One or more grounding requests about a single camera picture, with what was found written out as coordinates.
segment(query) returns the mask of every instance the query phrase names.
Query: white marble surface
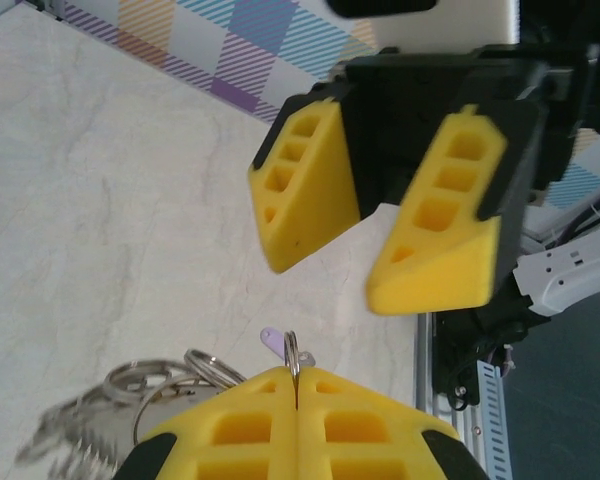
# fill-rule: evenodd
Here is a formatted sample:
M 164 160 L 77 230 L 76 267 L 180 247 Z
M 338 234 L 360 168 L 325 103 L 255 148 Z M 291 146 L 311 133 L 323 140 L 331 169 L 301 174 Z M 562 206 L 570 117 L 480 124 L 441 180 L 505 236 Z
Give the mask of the white marble surface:
M 409 403 L 414 320 L 366 311 L 382 209 L 284 275 L 246 169 L 267 127 L 34 10 L 0 17 L 0 479 L 40 411 L 117 364 L 278 364 L 265 326 Z

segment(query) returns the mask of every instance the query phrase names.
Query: metal key ring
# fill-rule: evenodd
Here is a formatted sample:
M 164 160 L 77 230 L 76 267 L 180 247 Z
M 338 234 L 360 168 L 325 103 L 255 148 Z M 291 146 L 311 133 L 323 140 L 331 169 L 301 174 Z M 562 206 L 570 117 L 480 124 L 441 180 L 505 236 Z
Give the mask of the metal key ring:
M 244 382 L 246 377 L 235 371 L 217 357 L 201 350 L 189 349 L 184 354 L 184 361 L 203 380 L 218 388 L 231 388 Z
M 195 373 L 188 365 L 173 360 L 136 360 L 111 370 L 102 382 L 102 390 L 114 402 L 138 403 L 142 401 L 147 393 L 145 381 L 147 376 L 160 375 L 164 376 L 165 380 L 169 380 L 173 377 L 172 370 L 179 370 L 186 374 Z M 138 390 L 130 391 L 127 389 L 129 385 L 138 381 L 141 381 Z
M 293 331 L 284 334 L 284 364 L 291 370 L 293 385 L 297 390 L 300 376 L 300 352 L 298 351 L 298 339 Z
M 162 393 L 167 388 L 174 387 L 180 383 L 184 382 L 194 382 L 193 386 L 198 385 L 200 383 L 200 375 L 197 373 L 184 373 L 182 375 L 176 375 L 175 377 L 171 377 L 164 382 L 162 382 L 157 387 L 151 389 L 149 393 L 145 395 L 145 397 L 138 405 L 138 409 L 136 410 L 136 414 L 133 416 L 133 446 L 138 445 L 138 426 L 140 425 L 140 418 L 142 414 L 147 409 L 149 404 L 154 400 L 158 394 Z

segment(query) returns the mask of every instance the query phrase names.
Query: yellow foam pad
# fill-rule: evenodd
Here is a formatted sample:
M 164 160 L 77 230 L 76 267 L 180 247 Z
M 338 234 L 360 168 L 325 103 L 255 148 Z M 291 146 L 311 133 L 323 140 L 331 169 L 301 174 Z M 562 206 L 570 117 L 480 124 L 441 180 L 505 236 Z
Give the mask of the yellow foam pad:
M 295 404 L 279 367 L 171 418 L 145 437 L 177 437 L 156 480 L 294 480 Z
M 447 423 L 319 368 L 298 393 L 298 480 L 443 480 L 421 433 Z
M 337 102 L 315 102 L 291 115 L 264 164 L 248 176 L 260 242 L 275 272 L 360 221 Z
M 156 480 L 442 480 L 421 433 L 447 423 L 319 368 L 303 368 L 298 407 L 275 368 L 151 431 L 177 437 Z
M 473 106 L 445 118 L 367 280 L 372 311 L 411 314 L 489 301 L 500 218 L 480 222 L 476 212 L 506 146 Z

